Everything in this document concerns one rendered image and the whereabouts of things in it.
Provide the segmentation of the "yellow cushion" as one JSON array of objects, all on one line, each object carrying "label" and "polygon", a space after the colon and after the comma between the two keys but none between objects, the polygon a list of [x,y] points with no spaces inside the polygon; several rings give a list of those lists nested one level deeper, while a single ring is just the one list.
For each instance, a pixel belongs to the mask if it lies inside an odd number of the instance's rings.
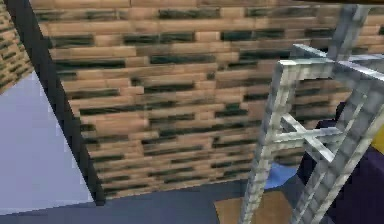
[{"label": "yellow cushion", "polygon": [[376,133],[371,146],[384,155],[384,125]]}]

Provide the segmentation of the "grey metal frame stand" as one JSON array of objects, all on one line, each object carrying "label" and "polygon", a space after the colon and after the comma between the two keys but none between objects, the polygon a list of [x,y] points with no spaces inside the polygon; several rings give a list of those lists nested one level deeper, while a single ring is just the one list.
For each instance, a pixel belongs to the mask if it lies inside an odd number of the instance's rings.
[{"label": "grey metal frame stand", "polygon": [[[238,224],[251,224],[271,169],[273,154],[302,147],[316,161],[289,224],[319,224],[384,126],[384,55],[351,54],[369,11],[384,0],[338,0],[339,21],[327,52],[295,44],[288,60],[276,63],[258,145]],[[291,114],[302,80],[331,78],[352,90],[334,127],[308,130]]]}]

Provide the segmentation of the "brown wooden box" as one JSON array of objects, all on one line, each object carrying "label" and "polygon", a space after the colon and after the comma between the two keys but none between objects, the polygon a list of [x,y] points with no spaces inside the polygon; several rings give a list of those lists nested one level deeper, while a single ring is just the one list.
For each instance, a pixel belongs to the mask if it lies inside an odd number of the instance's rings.
[{"label": "brown wooden box", "polygon": [[[214,203],[219,224],[237,224],[242,198],[231,198]],[[281,191],[265,192],[251,224],[288,224],[292,208]]]}]

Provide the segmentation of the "blue cloth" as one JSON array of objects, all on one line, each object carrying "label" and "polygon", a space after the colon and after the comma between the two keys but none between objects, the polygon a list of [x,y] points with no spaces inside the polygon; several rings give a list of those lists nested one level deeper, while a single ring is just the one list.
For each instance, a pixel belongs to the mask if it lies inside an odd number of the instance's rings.
[{"label": "blue cloth", "polygon": [[293,177],[297,172],[295,166],[285,166],[276,162],[272,163],[269,176],[266,181],[265,188],[272,189],[278,188],[285,184],[285,182]]}]

